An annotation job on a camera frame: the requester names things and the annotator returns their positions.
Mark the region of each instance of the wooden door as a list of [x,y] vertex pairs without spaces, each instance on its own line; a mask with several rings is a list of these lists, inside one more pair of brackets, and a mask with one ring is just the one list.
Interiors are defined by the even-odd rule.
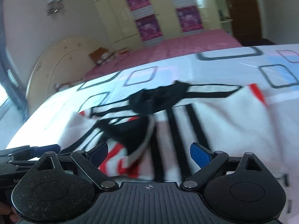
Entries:
[[262,39],[260,12],[257,0],[227,0],[233,19],[234,37],[239,42],[257,43]]

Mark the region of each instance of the corner shelf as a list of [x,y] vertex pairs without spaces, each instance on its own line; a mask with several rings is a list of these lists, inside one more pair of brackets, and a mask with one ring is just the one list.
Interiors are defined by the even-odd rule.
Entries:
[[233,21],[233,19],[228,19],[228,20],[225,20],[225,21],[220,21],[221,24],[223,23],[230,23],[231,21]]

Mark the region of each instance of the cream headboard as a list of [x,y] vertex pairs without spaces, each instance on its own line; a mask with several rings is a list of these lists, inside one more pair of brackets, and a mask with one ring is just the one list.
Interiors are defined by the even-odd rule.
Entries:
[[30,76],[26,98],[32,115],[55,93],[56,83],[81,79],[95,64],[89,54],[100,47],[91,38],[70,38],[52,45],[38,60]]

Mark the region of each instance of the pink bed sheet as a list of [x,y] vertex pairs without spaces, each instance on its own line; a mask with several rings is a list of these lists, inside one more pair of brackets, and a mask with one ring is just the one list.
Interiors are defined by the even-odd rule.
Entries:
[[118,56],[105,65],[95,66],[85,75],[85,79],[92,80],[134,66],[177,56],[237,47],[242,47],[242,45],[223,29],[206,31],[169,39],[159,45]]

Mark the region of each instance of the window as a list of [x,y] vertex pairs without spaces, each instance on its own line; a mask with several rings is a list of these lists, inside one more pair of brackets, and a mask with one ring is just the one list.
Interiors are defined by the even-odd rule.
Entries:
[[0,85],[0,106],[8,99],[7,93],[4,88]]

